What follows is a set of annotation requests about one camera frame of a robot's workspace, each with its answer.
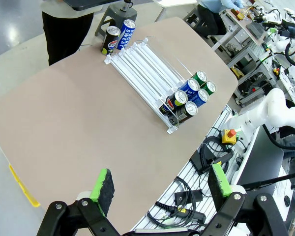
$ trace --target can top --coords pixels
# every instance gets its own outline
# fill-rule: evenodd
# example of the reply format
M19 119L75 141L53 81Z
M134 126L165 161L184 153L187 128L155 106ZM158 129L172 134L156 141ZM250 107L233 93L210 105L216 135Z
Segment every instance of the can top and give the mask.
M178 90L175 92L175 99L176 99L179 103L181 103L181 104L185 104L185 103L188 101L188 96L187 96L187 94L186 94L184 91L178 89Z
M201 98L202 101L207 102L209 100L209 95L208 92L205 91L204 89L199 90L199 97Z
M210 91L212 91L212 92L216 91L215 83L213 83L211 80L206 82L206 86Z
M124 25L131 28L131 29L135 29L136 27L136 23L133 20L127 19L123 21Z
M116 26L108 26L107 33L114 35L114 36L119 36L121 31Z
M198 113L198 107L194 102L188 101L185 105L186 112L192 116Z
M198 78L203 82L207 81L207 74L204 71L198 70L197 71Z
M194 78L188 79L188 85L193 91L198 91L200 89L198 81L196 81Z

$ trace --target floor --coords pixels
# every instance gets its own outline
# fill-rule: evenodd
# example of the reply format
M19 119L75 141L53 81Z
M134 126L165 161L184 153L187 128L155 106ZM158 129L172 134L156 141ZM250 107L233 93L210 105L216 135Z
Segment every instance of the floor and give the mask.
M46 41L42 30L39 1L0 0L0 97L15 88L31 75L46 68ZM153 23L161 7L150 0L136 0L138 11L137 25ZM282 9L288 6L295 9L295 0L277 0ZM193 6L169 8L165 18L179 16L183 18ZM102 41L93 36L103 13L94 16L94 20L83 44ZM240 109L234 99L229 101L232 108ZM36 235L44 210L33 208L13 179L8 161L0 149L0 236Z

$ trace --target green can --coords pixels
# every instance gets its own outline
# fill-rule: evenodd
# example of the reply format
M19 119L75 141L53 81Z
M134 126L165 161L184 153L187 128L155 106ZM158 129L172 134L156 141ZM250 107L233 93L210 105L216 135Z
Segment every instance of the green can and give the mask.
M207 75L205 72L198 70L193 76L196 81L198 81L200 87L207 81Z
M207 91L209 95L215 93L216 91L215 83L213 83L211 80L208 80L205 84L201 86L201 88Z

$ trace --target blue can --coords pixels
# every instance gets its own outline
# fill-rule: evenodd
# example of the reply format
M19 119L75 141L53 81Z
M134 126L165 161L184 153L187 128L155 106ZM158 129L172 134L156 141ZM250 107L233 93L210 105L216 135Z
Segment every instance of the blue can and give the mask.
M193 78L190 78L178 89L184 91L187 94L188 98L190 98L199 91L200 85L198 81L196 81Z
M209 95L204 89L200 89L195 95L193 95L189 101L194 102L197 107L202 106L209 100Z
M121 27L121 35L119 37L119 41L116 45L116 48L121 50L130 41L130 38L136 28L136 23L133 20L124 20L123 25Z

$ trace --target can dispenser rack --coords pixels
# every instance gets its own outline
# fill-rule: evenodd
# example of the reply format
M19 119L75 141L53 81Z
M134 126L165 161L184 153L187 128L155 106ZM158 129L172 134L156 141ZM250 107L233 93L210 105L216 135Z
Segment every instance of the can dispenser rack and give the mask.
M159 50L155 49L155 45L160 46L157 39L154 36L148 36L144 40L134 42L132 46L122 48L119 53L107 55L104 62L111 63L116 68L168 126L168 134L172 134L179 128L179 122L177 125L172 125L167 116L159 111L159 108L165 104L167 96L173 94L192 74L170 53L171 59L178 62L184 73L189 76L183 78L160 54Z

